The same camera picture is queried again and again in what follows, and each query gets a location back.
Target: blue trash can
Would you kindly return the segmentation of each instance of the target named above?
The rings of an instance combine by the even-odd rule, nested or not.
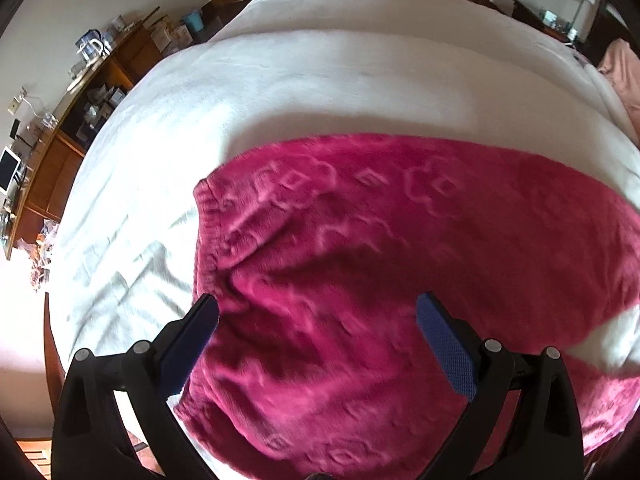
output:
[[[201,11],[199,10],[194,10],[191,14],[183,16],[182,22],[187,26],[191,34],[194,32],[200,32],[204,28]]]

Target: wooden bed frame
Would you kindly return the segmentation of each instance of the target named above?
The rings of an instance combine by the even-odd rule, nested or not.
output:
[[[609,44],[617,38],[628,41],[639,53],[633,37],[608,10],[609,0],[600,0],[596,18],[587,40],[579,50],[598,65]],[[51,333],[49,295],[44,305],[44,357],[49,397],[54,415],[62,392],[65,373]],[[640,471],[640,410],[628,425],[625,433],[607,442],[585,457],[585,478],[590,480],[624,480],[636,478]]]

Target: white bedsheet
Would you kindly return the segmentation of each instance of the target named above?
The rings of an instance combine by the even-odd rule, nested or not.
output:
[[[83,347],[125,351],[185,314],[191,192],[238,153],[343,132],[472,140],[558,160],[640,208],[640,155],[609,109],[559,42],[463,0],[255,0],[149,73],[87,154],[51,273],[63,365]],[[635,366],[639,317],[604,324],[575,353]]]

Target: embossed square pattern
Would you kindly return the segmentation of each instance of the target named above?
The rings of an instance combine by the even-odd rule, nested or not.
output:
[[[417,477],[466,402],[418,330],[422,292],[529,353],[639,302],[636,212],[537,155],[316,137],[247,152],[194,193],[194,294],[215,295],[222,316],[177,415],[250,478]],[[623,427],[640,384],[566,362],[588,451]]]

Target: silver screw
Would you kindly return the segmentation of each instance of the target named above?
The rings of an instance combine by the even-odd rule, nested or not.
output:
[[[552,359],[560,358],[560,351],[557,348],[554,348],[553,346],[550,346],[549,348],[546,349],[546,354]]]
[[[84,361],[89,357],[89,351],[86,348],[81,348],[76,352],[76,361]]]
[[[151,348],[149,341],[138,341],[135,345],[133,345],[133,351],[136,354],[143,354],[147,350]]]
[[[489,352],[493,352],[493,353],[498,353],[500,350],[502,350],[502,344],[500,343],[500,341],[497,341],[495,339],[487,339],[484,342],[484,347]]]

